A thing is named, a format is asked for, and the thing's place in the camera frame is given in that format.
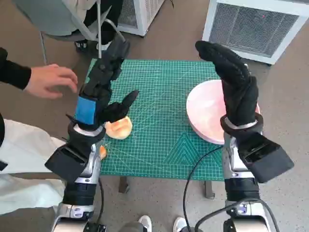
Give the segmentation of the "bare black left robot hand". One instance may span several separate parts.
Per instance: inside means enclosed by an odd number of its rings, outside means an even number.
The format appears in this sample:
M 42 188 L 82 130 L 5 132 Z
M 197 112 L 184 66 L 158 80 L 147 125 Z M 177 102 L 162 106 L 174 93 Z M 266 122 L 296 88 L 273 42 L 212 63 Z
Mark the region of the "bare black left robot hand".
M 96 59 L 88 73 L 88 81 L 79 93 L 75 117 L 69 117 L 83 130 L 96 130 L 106 122 L 126 117 L 139 91 L 127 94 L 121 102 L 110 104 L 112 81 L 121 74 L 121 66 L 130 49 L 130 42 L 117 37 L 101 58 Z

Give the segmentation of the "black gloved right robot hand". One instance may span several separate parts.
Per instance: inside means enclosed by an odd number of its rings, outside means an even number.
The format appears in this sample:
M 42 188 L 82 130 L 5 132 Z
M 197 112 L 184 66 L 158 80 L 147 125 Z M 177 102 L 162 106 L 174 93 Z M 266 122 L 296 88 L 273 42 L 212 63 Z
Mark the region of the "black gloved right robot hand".
M 212 62 L 221 78 L 226 117 L 235 126 L 255 122 L 258 98 L 256 78 L 242 58 L 232 50 L 206 41 L 197 41 L 196 50 L 202 60 Z

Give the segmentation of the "person's hand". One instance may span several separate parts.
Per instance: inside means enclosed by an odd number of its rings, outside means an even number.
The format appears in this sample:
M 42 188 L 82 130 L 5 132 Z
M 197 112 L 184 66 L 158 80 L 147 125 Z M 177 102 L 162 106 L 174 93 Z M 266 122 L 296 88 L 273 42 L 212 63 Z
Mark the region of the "person's hand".
M 30 79 L 24 91 L 39 98 L 57 99 L 63 94 L 55 87 L 69 87 L 72 92 L 76 93 L 77 84 L 77 75 L 71 69 L 51 64 L 32 67 Z

